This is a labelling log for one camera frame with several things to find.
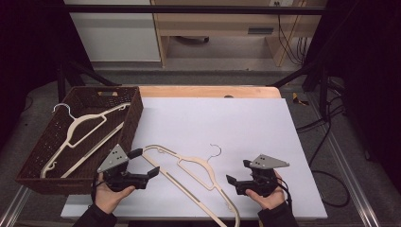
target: gray metal bracket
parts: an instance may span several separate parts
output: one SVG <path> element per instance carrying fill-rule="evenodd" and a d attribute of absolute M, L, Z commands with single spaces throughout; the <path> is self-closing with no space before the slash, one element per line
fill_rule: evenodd
<path fill-rule="evenodd" d="M 250 167 L 260 169 L 271 169 L 287 166 L 289 166 L 289 163 L 279 159 L 271 158 L 270 156 L 264 154 L 260 154 L 255 160 L 253 160 L 253 162 L 250 163 Z"/>
<path fill-rule="evenodd" d="M 101 173 L 115 166 L 120 166 L 130 160 L 124 150 L 119 144 L 110 151 L 110 154 L 106 157 L 100 167 L 97 169 L 97 173 Z"/>

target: black metal rod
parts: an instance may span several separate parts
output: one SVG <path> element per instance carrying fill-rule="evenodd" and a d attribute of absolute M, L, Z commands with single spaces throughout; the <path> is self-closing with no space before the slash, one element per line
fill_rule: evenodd
<path fill-rule="evenodd" d="M 234 6 L 144 6 L 144 5 L 44 5 L 46 9 L 86 13 L 206 13 L 206 14 L 280 14 L 324 15 L 339 9 Z"/>

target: hanger hook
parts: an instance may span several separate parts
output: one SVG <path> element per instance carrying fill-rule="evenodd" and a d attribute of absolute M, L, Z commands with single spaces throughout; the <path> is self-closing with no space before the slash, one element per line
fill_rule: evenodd
<path fill-rule="evenodd" d="M 56 106 L 54 106 L 54 108 L 53 108 L 53 113 L 56 111 L 56 107 L 58 107 L 58 106 L 65 106 L 65 107 L 68 109 L 68 115 L 70 115 L 71 118 L 73 118 L 74 120 L 76 119 L 73 115 L 71 115 L 71 108 L 70 108 L 70 106 L 68 106 L 68 105 L 65 104 L 65 103 L 59 103 L 59 104 L 57 104 Z"/>
<path fill-rule="evenodd" d="M 212 146 L 212 147 L 218 147 L 218 148 L 220 149 L 220 152 L 219 152 L 217 155 L 212 155 L 212 156 L 210 156 L 210 157 L 207 159 L 208 162 L 209 162 L 209 159 L 214 158 L 214 157 L 218 157 L 218 156 L 221 154 L 221 147 L 220 147 L 219 145 L 210 144 L 210 146 Z"/>

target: electrical outlet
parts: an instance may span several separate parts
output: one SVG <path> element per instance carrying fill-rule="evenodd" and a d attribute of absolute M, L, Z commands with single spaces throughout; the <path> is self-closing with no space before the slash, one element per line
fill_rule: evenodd
<path fill-rule="evenodd" d="M 270 0 L 269 7 L 278 7 L 280 2 L 280 0 Z"/>
<path fill-rule="evenodd" d="M 281 0 L 280 6 L 281 7 L 291 7 L 294 3 L 294 0 Z"/>
<path fill-rule="evenodd" d="M 291 7 L 294 0 L 270 0 L 269 7 Z"/>

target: white cabinet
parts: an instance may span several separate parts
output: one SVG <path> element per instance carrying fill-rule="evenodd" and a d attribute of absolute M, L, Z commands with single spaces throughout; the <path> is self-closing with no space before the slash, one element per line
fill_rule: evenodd
<path fill-rule="evenodd" d="M 150 5 L 149 0 L 64 0 L 65 4 Z M 92 62 L 160 61 L 151 13 L 71 13 Z"/>

